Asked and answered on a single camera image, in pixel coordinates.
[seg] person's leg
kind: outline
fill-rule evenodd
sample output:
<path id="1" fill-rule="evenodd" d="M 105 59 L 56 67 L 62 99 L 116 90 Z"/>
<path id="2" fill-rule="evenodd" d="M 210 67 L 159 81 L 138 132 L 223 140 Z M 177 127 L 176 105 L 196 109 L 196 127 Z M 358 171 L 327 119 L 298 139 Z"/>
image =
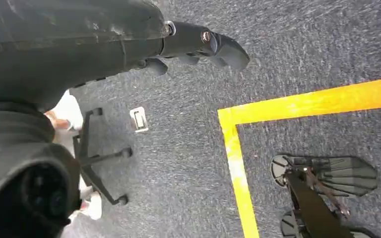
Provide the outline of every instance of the person's leg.
<path id="1" fill-rule="evenodd" d="M 82 113 L 75 97 L 66 91 L 58 104 L 52 110 L 46 112 L 45 115 L 55 128 L 54 143 L 63 145 L 75 157 L 72 137 L 75 131 L 81 130 L 83 124 Z M 102 202 L 100 194 L 93 191 L 91 186 L 87 186 L 82 177 L 80 177 L 79 190 L 82 199 L 81 208 L 69 217 L 71 221 L 79 213 L 89 216 L 93 220 L 101 218 Z"/>

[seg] yellow floor marking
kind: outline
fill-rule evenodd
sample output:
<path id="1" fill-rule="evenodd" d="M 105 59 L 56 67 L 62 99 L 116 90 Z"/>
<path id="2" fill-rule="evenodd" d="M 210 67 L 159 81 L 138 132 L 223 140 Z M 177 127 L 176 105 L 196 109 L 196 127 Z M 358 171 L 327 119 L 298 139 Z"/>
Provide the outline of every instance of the yellow floor marking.
<path id="1" fill-rule="evenodd" d="M 259 238 L 236 125 L 381 108 L 381 80 L 260 101 L 218 110 L 246 238 Z"/>

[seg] robotic arm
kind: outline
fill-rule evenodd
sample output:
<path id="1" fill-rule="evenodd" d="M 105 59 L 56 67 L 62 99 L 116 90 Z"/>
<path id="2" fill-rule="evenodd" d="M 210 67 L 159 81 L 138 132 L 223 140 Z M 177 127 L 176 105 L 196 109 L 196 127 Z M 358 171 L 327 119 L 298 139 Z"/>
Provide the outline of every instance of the robotic arm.
<path id="1" fill-rule="evenodd" d="M 79 207 L 79 164 L 43 116 L 68 88 L 160 58 L 244 69 L 233 39 L 164 21 L 143 0 L 0 0 L 0 237 L 57 237 Z"/>

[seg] chair caster wheel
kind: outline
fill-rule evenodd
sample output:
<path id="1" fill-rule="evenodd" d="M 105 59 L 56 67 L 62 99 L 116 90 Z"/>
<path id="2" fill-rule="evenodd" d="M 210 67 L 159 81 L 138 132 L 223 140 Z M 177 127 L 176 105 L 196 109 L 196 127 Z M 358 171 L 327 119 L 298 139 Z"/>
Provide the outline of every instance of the chair caster wheel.
<path id="1" fill-rule="evenodd" d="M 103 114 L 103 109 L 102 108 L 95 108 L 93 110 L 93 114 L 96 116 L 101 116 Z"/>
<path id="2" fill-rule="evenodd" d="M 123 195 L 120 198 L 118 198 L 118 202 L 120 205 L 124 206 L 129 202 L 129 199 L 127 198 L 127 195 Z"/>

